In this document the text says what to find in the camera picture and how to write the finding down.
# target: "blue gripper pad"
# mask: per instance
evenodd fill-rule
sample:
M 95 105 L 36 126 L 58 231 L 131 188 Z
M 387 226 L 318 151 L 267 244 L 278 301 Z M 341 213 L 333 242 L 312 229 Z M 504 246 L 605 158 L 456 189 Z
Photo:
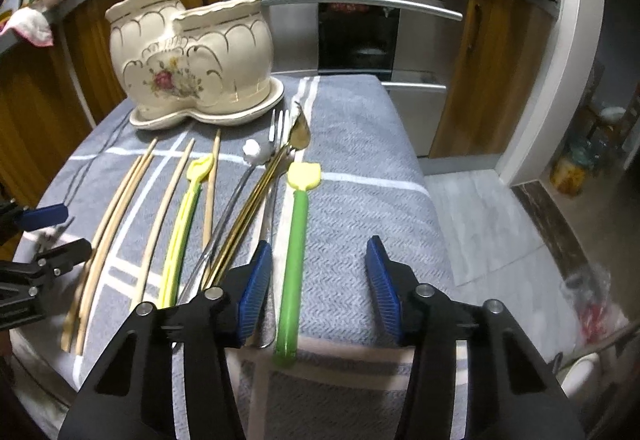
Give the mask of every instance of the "blue gripper pad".
M 15 219 L 16 226 L 25 232 L 63 224 L 69 217 L 65 204 L 50 205 L 39 209 L 27 209 Z
M 238 338 L 244 343 L 254 333 L 258 315 L 271 277 L 273 258 L 271 245 L 265 241 L 258 243 L 249 263 L 253 267 L 249 281 L 238 303 Z
M 386 271 L 389 258 L 379 236 L 373 236 L 367 242 L 364 262 L 386 333 L 399 343 L 402 339 L 400 300 Z

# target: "ceramic planter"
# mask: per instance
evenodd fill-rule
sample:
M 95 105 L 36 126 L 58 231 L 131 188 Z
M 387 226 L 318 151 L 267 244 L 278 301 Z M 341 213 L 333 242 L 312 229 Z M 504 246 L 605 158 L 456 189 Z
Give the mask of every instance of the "ceramic planter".
M 273 43 L 260 0 L 185 10 L 179 0 L 125 0 L 111 7 L 111 62 L 139 118 L 226 115 L 270 92 Z

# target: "wooden chopstick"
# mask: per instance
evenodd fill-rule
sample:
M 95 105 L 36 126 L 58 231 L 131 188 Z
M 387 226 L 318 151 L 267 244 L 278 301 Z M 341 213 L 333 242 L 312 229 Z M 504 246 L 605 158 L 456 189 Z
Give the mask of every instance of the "wooden chopstick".
M 178 185 L 178 181 L 180 180 L 180 176 L 182 175 L 182 171 L 184 170 L 184 166 L 187 163 L 187 160 L 189 159 L 191 149 L 193 149 L 194 143 L 195 143 L 195 139 L 192 138 L 190 142 L 187 144 L 187 147 L 184 149 L 184 152 L 180 157 L 180 162 L 178 162 L 178 165 L 175 167 L 174 175 L 171 177 L 171 180 L 169 181 L 169 185 L 166 187 L 164 191 L 164 196 L 162 197 L 162 201 L 160 202 L 160 208 L 156 213 L 156 219 L 154 220 L 154 224 L 151 227 L 149 238 L 146 241 L 146 248 L 145 248 L 144 254 L 142 255 L 142 262 L 140 264 L 140 274 L 138 275 L 138 282 L 136 283 L 134 295 L 133 295 L 133 298 L 131 299 L 131 306 L 129 308 L 129 311 L 133 312 L 133 309 L 142 302 L 142 298 L 144 297 L 146 279 L 149 275 L 149 267 L 151 266 L 151 259 L 153 257 L 154 250 L 156 248 L 156 243 L 158 242 L 160 229 L 162 227 L 162 223 L 164 222 L 166 211 L 169 208 L 169 203 L 171 202 L 171 198 L 174 195 L 175 188 Z
M 111 242 L 113 241 L 116 231 L 120 226 L 122 217 L 124 216 L 124 213 L 127 210 L 127 207 L 129 207 L 129 203 L 131 202 L 131 199 L 136 192 L 136 188 L 140 184 L 142 177 L 145 175 L 146 170 L 153 160 L 151 152 L 153 151 L 153 148 L 156 146 L 157 142 L 157 139 L 153 139 L 149 147 L 146 149 L 144 155 L 140 159 L 140 163 L 138 164 L 135 173 L 133 174 L 124 193 L 120 197 L 118 205 L 113 211 L 113 215 L 111 216 L 111 219 L 107 224 L 107 228 L 104 231 L 102 240 L 100 240 L 98 250 L 95 253 L 94 261 L 92 263 L 92 269 L 89 273 L 84 293 L 82 294 L 82 302 L 80 304 L 80 312 L 78 314 L 79 325 L 78 337 L 76 338 L 76 355 L 80 356 L 84 352 L 84 339 L 86 337 L 86 328 L 89 321 L 89 314 L 92 304 L 94 303 L 95 290 L 98 287 L 98 281 L 100 281 L 100 274 L 102 273 L 104 262 L 107 259 L 107 254 L 109 252 L 109 249 L 111 248 Z
M 202 229 L 202 249 L 207 246 L 211 239 L 211 232 L 213 230 L 213 203 L 216 193 L 216 174 L 218 173 L 218 157 L 220 156 L 220 128 L 216 131 L 216 138 L 213 141 L 213 164 L 211 165 L 211 171 L 209 171 L 209 178 L 207 179 L 207 202 L 204 206 L 204 228 Z
M 100 224 L 98 225 L 98 229 L 95 231 L 94 238 L 91 242 L 91 246 L 92 246 L 92 249 L 94 250 L 94 254 L 96 249 L 98 248 L 98 245 L 100 244 L 100 240 L 102 239 L 102 235 L 104 234 L 104 229 L 107 227 L 107 224 L 109 223 L 111 215 L 113 214 L 113 211 L 116 208 L 116 205 L 120 200 L 120 197 L 124 192 L 124 189 L 126 189 L 127 185 L 129 184 L 129 181 L 131 180 L 133 173 L 138 168 L 138 164 L 140 164 L 141 160 L 142 160 L 141 157 L 137 157 L 134 160 L 133 164 L 129 168 L 129 171 L 127 171 L 127 174 L 124 176 L 124 178 L 120 182 L 120 185 L 118 186 L 118 189 L 113 195 L 113 198 L 111 199 L 111 202 L 107 207 L 107 210 L 104 211 L 102 220 L 100 221 Z M 80 272 L 80 277 L 78 279 L 78 285 L 76 286 L 76 291 L 74 292 L 73 301 L 71 302 L 69 311 L 66 313 L 65 321 L 62 323 L 62 337 L 60 338 L 60 348 L 62 348 L 62 350 L 65 352 L 71 351 L 71 341 L 74 334 L 74 325 L 76 324 L 76 318 L 78 317 L 78 307 L 80 306 L 80 300 L 82 299 L 82 292 L 84 291 L 84 285 L 89 275 L 89 269 L 91 269 L 92 261 L 93 261 L 93 257 L 89 258 L 89 260 L 84 263 L 84 267 Z

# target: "wooden cabinet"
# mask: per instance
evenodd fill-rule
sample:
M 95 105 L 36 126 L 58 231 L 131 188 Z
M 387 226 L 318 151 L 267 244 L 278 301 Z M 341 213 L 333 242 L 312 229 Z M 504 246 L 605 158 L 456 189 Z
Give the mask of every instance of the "wooden cabinet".
M 529 99 L 553 22 L 525 0 L 468 0 L 429 158 L 504 152 Z
M 96 123 L 125 98 L 111 67 L 110 27 L 105 11 L 122 0 L 88 0 L 66 16 L 63 26 L 71 59 Z M 202 5 L 202 0 L 181 0 L 186 8 Z M 213 3 L 220 0 L 209 0 Z
M 20 42 L 0 56 L 0 179 L 36 206 L 91 128 L 59 46 Z

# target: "yellow spatula head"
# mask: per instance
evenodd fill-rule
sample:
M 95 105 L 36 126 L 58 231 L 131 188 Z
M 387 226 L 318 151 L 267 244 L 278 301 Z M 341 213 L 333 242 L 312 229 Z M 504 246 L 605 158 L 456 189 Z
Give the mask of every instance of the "yellow spatula head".
M 187 180 L 189 182 L 202 182 L 209 175 L 212 165 L 212 154 L 193 160 L 187 169 Z
M 320 164 L 292 162 L 287 172 L 287 183 L 297 191 L 310 191 L 320 183 Z

